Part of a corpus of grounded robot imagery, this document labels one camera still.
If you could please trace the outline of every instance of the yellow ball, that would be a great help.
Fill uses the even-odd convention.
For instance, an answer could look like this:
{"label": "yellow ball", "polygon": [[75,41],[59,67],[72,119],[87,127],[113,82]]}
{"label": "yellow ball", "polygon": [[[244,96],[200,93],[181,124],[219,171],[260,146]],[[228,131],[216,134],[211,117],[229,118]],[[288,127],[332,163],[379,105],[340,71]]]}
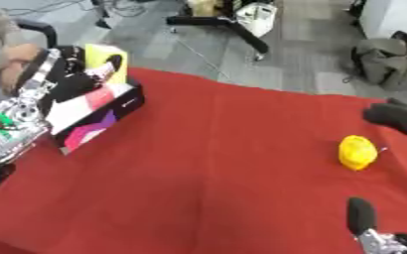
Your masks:
{"label": "yellow ball", "polygon": [[339,161],[354,171],[361,171],[378,157],[376,147],[361,136],[347,136],[339,144]]}

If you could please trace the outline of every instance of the cable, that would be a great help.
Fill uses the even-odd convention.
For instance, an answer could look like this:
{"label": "cable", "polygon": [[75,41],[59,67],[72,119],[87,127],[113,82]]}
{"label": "cable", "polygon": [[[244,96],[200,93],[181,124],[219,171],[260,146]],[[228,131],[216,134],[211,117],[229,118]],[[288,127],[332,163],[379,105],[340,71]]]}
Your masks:
{"label": "cable", "polygon": [[[96,7],[86,9],[82,5],[82,3],[84,1],[86,1],[86,0],[62,1],[62,2],[45,5],[40,8],[37,8],[37,9],[28,9],[28,8],[12,8],[12,9],[2,8],[2,9],[11,17],[26,16],[26,15],[34,14],[34,13],[51,13],[54,11],[58,11],[58,10],[62,10],[64,8],[70,7],[72,5],[78,5],[79,8],[85,12],[96,9]],[[132,17],[139,16],[139,15],[143,14],[144,12],[146,12],[145,7],[139,3],[132,3],[129,6],[120,7],[120,6],[118,6],[119,1],[120,0],[105,0],[104,4],[109,9],[109,11],[111,11],[115,15],[118,15],[122,18],[132,18]]]}
{"label": "cable", "polygon": [[210,67],[212,67],[217,73],[223,75],[228,82],[231,83],[235,83],[231,77],[229,77],[228,74],[226,74],[225,72],[223,72],[217,65],[215,65],[214,63],[210,62],[203,54],[199,53],[198,51],[196,51],[195,49],[193,49],[191,46],[189,46],[185,41],[179,39],[178,37],[175,37],[174,40],[176,40],[177,43],[181,44],[182,46],[184,46],[185,48],[187,48],[188,50],[190,50],[191,52],[193,52],[196,56],[200,57],[207,65],[209,65]]}
{"label": "cable", "polygon": [[28,9],[28,8],[2,8],[9,16],[16,17],[16,16],[25,16],[33,13],[50,13],[58,10],[62,10],[64,8],[67,8],[69,6],[75,5],[75,4],[81,4],[81,2],[84,2],[86,0],[76,0],[76,1],[62,1],[62,2],[57,2],[57,3],[52,3],[48,4],[45,6],[42,6],[37,9]]}

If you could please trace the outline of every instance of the white basket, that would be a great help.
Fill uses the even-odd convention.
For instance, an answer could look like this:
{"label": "white basket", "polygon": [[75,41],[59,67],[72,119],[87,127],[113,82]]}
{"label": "white basket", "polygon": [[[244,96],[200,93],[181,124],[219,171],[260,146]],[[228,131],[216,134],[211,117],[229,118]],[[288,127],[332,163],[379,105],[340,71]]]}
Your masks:
{"label": "white basket", "polygon": [[236,12],[237,21],[256,37],[273,29],[278,8],[263,3],[251,3]]}

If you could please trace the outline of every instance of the yellow sponge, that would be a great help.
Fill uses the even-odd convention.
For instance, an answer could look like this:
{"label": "yellow sponge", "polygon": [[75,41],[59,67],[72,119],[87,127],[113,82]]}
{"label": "yellow sponge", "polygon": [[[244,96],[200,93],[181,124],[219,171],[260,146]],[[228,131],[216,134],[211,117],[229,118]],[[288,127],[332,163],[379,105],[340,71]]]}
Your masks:
{"label": "yellow sponge", "polygon": [[375,146],[361,136],[347,136],[339,144],[339,161],[354,171],[361,171],[378,157]]}
{"label": "yellow sponge", "polygon": [[97,44],[86,44],[84,47],[86,67],[94,68],[101,66],[110,56],[121,55],[123,58],[120,70],[110,78],[107,83],[126,83],[128,68],[128,54],[116,47]]}

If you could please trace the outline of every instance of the grey bag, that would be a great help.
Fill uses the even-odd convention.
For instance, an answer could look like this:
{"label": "grey bag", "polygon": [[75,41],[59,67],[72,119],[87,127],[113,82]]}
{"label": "grey bag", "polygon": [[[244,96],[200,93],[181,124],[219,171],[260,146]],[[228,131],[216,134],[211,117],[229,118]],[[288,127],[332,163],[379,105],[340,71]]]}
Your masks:
{"label": "grey bag", "polygon": [[407,74],[407,47],[402,40],[363,40],[353,48],[351,59],[358,75],[374,84],[399,84]]}

